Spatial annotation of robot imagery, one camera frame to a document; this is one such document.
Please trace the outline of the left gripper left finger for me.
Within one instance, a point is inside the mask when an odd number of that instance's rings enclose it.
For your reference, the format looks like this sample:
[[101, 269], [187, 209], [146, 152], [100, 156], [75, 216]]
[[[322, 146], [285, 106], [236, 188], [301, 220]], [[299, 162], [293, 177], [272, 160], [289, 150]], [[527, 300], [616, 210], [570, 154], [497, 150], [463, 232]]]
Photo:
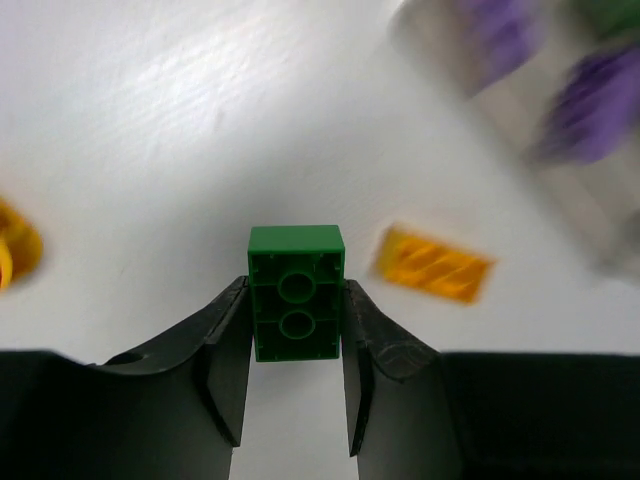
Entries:
[[102, 365], [1, 355], [5, 479], [225, 479], [242, 435], [250, 293], [201, 310]]

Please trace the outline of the purple curved lego brick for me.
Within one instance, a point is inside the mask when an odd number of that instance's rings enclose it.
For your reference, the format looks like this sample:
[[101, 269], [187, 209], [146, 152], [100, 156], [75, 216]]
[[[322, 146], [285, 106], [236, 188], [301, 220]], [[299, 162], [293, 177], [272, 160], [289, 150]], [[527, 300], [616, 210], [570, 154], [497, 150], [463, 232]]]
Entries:
[[536, 148], [540, 158], [594, 163], [611, 154], [639, 116], [639, 46], [590, 53], [555, 95]]

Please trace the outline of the yellow orange flower lego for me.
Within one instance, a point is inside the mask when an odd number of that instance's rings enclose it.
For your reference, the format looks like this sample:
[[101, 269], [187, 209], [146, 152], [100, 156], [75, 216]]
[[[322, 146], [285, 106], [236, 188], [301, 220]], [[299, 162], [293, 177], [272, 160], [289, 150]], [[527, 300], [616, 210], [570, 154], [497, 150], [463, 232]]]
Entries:
[[43, 241], [37, 229], [1, 199], [1, 290], [32, 274], [42, 255]]

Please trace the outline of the orange long lego brick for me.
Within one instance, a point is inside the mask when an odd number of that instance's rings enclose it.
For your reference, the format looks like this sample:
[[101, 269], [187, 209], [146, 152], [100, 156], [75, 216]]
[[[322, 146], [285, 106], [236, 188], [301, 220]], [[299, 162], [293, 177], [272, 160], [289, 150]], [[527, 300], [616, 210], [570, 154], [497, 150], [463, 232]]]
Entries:
[[381, 236], [371, 274], [397, 287], [471, 305], [496, 263], [478, 250], [394, 223]]

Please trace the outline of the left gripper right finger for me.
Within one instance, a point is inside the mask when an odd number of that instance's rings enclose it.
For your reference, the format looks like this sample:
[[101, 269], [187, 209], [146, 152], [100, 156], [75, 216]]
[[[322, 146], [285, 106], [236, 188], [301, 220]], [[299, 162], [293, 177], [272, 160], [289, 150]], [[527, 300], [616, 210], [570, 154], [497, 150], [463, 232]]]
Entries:
[[349, 452], [362, 479], [635, 479], [639, 360], [439, 352], [343, 291]]

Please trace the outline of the purple square lego brick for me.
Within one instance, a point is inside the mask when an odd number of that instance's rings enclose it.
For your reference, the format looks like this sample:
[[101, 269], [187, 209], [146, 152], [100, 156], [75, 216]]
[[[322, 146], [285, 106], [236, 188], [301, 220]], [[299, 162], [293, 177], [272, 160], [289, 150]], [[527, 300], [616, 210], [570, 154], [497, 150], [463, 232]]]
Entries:
[[540, 49], [540, 3], [524, 0], [454, 1], [465, 82], [477, 93], [514, 73]]

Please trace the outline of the green lego brick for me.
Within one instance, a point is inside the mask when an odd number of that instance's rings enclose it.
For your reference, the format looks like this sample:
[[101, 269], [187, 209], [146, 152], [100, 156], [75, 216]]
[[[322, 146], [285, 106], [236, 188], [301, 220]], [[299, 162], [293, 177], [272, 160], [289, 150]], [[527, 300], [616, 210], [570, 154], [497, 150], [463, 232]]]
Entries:
[[256, 226], [247, 256], [256, 360], [338, 358], [345, 264], [339, 227]]
[[639, 34], [639, 0], [583, 0], [576, 8], [598, 38]]

